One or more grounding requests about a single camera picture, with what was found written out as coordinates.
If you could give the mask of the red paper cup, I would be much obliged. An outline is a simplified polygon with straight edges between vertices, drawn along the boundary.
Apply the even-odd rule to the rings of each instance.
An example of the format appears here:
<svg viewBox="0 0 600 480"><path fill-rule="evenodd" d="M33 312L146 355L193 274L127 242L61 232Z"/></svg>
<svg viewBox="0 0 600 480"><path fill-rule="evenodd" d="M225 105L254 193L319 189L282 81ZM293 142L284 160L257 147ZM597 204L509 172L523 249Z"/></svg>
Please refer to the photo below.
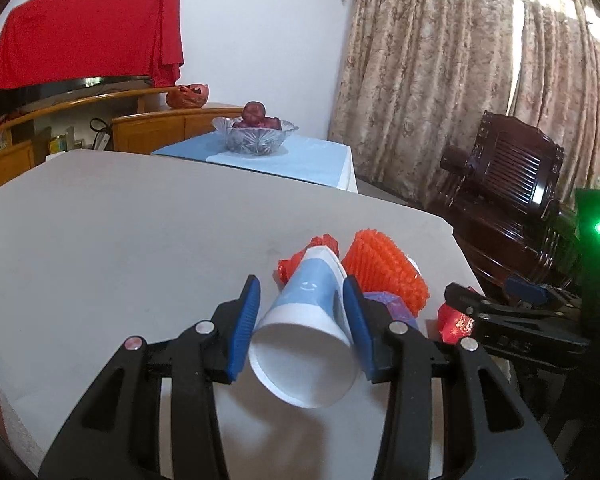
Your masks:
<svg viewBox="0 0 600 480"><path fill-rule="evenodd" d="M468 315L442 304L438 310L437 329L445 344L457 344L461 339L470 337L475 321Z"/></svg>

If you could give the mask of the blue plastic bag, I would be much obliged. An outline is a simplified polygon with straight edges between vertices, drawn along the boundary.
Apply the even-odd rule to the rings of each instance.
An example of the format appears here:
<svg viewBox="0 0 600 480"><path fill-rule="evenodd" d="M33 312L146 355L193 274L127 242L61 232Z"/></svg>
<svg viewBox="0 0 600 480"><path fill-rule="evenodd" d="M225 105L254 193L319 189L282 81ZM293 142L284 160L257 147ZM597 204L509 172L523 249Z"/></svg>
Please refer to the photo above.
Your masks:
<svg viewBox="0 0 600 480"><path fill-rule="evenodd" d="M416 318L400 296L392 292L366 292L364 297L383 304L393 321L404 322L414 330L418 330Z"/></svg>

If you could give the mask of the orange foam fruit net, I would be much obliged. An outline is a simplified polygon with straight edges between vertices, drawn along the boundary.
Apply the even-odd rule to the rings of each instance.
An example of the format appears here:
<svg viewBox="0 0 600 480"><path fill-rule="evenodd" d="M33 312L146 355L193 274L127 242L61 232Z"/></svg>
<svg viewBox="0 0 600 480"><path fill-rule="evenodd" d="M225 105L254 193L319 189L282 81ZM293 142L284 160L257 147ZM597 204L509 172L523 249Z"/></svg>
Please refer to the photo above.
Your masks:
<svg viewBox="0 0 600 480"><path fill-rule="evenodd" d="M426 307L430 295L422 274L385 233L356 232L341 263L363 292L390 292L402 299L415 318Z"/></svg>

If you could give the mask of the white blue paper cup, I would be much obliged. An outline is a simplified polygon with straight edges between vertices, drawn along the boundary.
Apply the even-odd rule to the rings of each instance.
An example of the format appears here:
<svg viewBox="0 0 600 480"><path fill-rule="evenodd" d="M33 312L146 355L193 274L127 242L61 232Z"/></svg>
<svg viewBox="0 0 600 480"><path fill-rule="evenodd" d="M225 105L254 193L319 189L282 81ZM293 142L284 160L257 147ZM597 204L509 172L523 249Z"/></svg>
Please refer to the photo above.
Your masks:
<svg viewBox="0 0 600 480"><path fill-rule="evenodd" d="M326 246L306 250L254 329L249 363L276 398L297 408L326 408L358 377L343 307L347 274Z"/></svg>

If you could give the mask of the red plastic bag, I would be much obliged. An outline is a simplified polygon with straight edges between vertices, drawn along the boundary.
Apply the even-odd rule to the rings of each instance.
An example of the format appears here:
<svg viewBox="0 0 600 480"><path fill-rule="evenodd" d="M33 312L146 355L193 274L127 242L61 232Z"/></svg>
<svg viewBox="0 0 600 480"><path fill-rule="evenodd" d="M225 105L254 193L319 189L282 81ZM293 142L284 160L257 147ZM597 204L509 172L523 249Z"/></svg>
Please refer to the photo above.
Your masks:
<svg viewBox="0 0 600 480"><path fill-rule="evenodd" d="M291 257L287 259L280 259L277 263L276 268L276 278L278 279L280 284L287 284L294 271L298 268L300 262L302 261L306 251L309 248L317 247L317 246L326 246L328 247L336 256L339 256L339 244L338 240L335 237L331 236L328 233L325 233L320 236L314 236L311 238L306 247L299 250Z"/></svg>

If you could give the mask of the light blue tablecloth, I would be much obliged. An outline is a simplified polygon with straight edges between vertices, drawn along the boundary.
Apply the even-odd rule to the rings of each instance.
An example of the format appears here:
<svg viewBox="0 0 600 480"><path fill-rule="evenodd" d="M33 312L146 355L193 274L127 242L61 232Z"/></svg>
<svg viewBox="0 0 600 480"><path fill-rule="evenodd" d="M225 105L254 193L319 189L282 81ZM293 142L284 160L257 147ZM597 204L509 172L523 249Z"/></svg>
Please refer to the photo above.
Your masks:
<svg viewBox="0 0 600 480"><path fill-rule="evenodd" d="M230 152L216 131L159 148L152 154L211 162L358 192L351 149L347 145L295 133L271 155Z"/></svg>

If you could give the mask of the glass fruit bowl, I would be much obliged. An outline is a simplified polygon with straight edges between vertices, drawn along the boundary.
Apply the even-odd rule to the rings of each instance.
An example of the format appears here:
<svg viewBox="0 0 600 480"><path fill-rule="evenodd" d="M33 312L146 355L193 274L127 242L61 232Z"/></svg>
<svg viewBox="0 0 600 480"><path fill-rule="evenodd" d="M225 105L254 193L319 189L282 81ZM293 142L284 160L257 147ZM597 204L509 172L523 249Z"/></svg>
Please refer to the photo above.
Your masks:
<svg viewBox="0 0 600 480"><path fill-rule="evenodd" d="M273 155L298 127L283 120L280 128L237 128L239 118L215 117L211 125L219 133L225 147L233 153L247 155Z"/></svg>

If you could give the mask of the wooden tv cabinet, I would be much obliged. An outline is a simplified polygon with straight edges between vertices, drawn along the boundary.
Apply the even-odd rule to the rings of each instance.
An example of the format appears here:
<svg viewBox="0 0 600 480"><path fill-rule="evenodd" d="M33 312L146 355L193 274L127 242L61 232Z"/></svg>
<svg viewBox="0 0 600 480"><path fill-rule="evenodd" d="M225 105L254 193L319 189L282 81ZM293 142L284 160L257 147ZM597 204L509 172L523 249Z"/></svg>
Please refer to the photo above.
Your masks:
<svg viewBox="0 0 600 480"><path fill-rule="evenodd" d="M196 110L168 107L169 88L132 81L67 92L0 117L0 186L61 150L108 142L108 151L150 154L212 130L212 119L240 107L211 101Z"/></svg>

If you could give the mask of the red apples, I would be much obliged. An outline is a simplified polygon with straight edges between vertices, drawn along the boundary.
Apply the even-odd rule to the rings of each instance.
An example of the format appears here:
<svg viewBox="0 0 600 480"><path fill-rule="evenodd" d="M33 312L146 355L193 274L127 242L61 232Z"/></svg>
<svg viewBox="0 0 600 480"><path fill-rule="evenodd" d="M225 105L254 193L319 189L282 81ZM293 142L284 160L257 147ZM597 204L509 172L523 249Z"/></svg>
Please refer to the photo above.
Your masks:
<svg viewBox="0 0 600 480"><path fill-rule="evenodd" d="M265 106L258 101L248 102L242 109L240 119L233 124L234 128L267 128L280 130L282 123L277 117L268 117Z"/></svg>

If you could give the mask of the floral beige curtain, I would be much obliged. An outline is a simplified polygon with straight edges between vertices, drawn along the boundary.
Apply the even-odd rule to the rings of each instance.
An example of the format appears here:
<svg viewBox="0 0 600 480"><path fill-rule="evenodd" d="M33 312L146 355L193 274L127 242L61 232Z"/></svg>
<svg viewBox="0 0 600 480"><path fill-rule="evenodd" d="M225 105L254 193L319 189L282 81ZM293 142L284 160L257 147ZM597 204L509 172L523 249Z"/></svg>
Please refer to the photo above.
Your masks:
<svg viewBox="0 0 600 480"><path fill-rule="evenodd" d="M557 193L600 183L598 0L352 0L329 137L407 200L441 188L444 148L512 116L565 151Z"/></svg>

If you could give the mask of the red cloth over television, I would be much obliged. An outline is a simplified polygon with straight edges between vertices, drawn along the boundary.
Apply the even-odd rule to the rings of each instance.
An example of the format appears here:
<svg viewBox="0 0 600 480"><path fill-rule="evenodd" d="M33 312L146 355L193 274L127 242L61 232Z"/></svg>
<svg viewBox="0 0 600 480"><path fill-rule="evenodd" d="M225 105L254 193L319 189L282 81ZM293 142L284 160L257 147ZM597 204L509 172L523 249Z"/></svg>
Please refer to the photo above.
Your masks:
<svg viewBox="0 0 600 480"><path fill-rule="evenodd" d="M0 90L88 77L181 77L181 0L30 0L0 35Z"/></svg>

